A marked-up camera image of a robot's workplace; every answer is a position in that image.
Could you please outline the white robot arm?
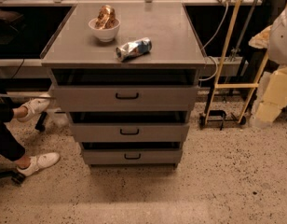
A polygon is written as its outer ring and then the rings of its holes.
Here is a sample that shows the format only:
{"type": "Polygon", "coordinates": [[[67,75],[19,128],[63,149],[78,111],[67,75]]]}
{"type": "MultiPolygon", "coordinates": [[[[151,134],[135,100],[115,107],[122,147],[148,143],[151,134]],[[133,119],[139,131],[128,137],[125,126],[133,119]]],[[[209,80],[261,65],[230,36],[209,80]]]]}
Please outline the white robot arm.
{"type": "Polygon", "coordinates": [[[266,49],[268,59],[279,66],[270,75],[254,114],[257,124],[270,124],[287,106],[287,5],[271,25],[251,38],[249,45],[266,49]]]}

